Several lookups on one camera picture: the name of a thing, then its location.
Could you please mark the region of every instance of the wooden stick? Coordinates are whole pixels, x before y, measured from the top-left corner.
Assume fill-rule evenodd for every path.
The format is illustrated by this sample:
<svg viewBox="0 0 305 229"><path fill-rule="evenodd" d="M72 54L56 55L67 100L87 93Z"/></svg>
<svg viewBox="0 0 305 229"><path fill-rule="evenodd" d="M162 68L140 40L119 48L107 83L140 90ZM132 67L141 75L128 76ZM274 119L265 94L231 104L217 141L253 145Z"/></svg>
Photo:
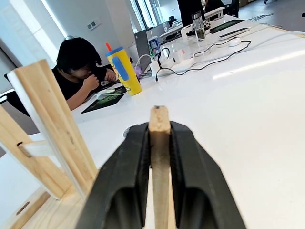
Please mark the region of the wooden stick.
<svg viewBox="0 0 305 229"><path fill-rule="evenodd" d="M18 145L18 148L27 157L54 156L54 153L47 141L21 143Z"/></svg>
<svg viewBox="0 0 305 229"><path fill-rule="evenodd" d="M44 188L37 189L1 228L21 229L49 197L50 194Z"/></svg>
<svg viewBox="0 0 305 229"><path fill-rule="evenodd" d="M73 185L86 198L97 169L47 62L16 69L8 77Z"/></svg>
<svg viewBox="0 0 305 229"><path fill-rule="evenodd" d="M5 151L19 160L50 194L60 199L71 186L65 174L48 157L25 156L18 144L33 141L1 106L0 117L0 142Z"/></svg>
<svg viewBox="0 0 305 229"><path fill-rule="evenodd" d="M169 189L171 125L166 107L156 106L151 110L148 128L151 144L155 228L168 229L169 225L175 225L175 222L173 222L172 214L169 221L169 196L171 193L172 198L173 192Z"/></svg>
<svg viewBox="0 0 305 229"><path fill-rule="evenodd" d="M49 198L22 229L75 229L83 205L71 186L61 200Z"/></svg>

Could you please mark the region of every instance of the wall outlet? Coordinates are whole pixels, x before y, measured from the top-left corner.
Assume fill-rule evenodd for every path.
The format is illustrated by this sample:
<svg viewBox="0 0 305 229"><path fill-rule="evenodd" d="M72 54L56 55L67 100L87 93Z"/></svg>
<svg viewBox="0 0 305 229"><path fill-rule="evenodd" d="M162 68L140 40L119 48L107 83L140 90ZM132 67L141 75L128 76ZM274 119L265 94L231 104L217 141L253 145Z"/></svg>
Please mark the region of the wall outlet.
<svg viewBox="0 0 305 229"><path fill-rule="evenodd" d="M101 24L101 19L100 18L96 18L94 19L94 21L90 22L88 25L87 25L87 29L88 30L94 30L96 27L98 27L100 24Z"/></svg>

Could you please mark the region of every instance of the floor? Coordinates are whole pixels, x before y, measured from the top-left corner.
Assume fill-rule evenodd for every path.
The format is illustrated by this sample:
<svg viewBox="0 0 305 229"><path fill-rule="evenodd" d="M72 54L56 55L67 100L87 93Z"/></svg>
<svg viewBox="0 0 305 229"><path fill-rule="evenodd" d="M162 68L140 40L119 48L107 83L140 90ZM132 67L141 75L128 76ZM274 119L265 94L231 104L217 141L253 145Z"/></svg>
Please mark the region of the floor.
<svg viewBox="0 0 305 229"><path fill-rule="evenodd" d="M305 0L269 0L264 4L264 0L256 0L241 7L239 17L250 19L260 15L272 16L264 17L256 22L268 23L271 25L282 25L283 29L289 31L305 31Z"/></svg>

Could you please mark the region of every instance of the hand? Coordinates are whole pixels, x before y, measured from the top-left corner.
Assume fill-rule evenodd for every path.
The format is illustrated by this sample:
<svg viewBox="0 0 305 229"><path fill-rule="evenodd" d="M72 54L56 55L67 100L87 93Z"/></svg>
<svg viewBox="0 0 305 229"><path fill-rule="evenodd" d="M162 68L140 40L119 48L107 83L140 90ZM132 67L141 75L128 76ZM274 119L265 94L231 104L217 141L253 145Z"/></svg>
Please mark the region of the hand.
<svg viewBox="0 0 305 229"><path fill-rule="evenodd" d="M116 74L114 73L114 71L107 69L105 80L110 82L116 81Z"/></svg>
<svg viewBox="0 0 305 229"><path fill-rule="evenodd" d="M95 75L89 76L87 79L84 80L84 82L82 84L82 86L88 91L94 90L99 85L100 85L100 82Z"/></svg>

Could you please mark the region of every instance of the pink object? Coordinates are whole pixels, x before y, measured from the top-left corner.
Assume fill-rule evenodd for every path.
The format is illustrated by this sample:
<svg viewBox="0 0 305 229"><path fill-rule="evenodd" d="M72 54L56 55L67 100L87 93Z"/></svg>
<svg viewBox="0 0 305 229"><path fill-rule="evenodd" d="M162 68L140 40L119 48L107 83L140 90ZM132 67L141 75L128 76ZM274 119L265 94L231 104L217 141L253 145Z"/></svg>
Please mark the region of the pink object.
<svg viewBox="0 0 305 229"><path fill-rule="evenodd" d="M135 73L136 73L136 75L137 75L137 78L139 79L139 78L140 78L140 74L143 73L141 67L140 67L140 66L136 66L136 67L134 68L134 71L135 71Z"/></svg>

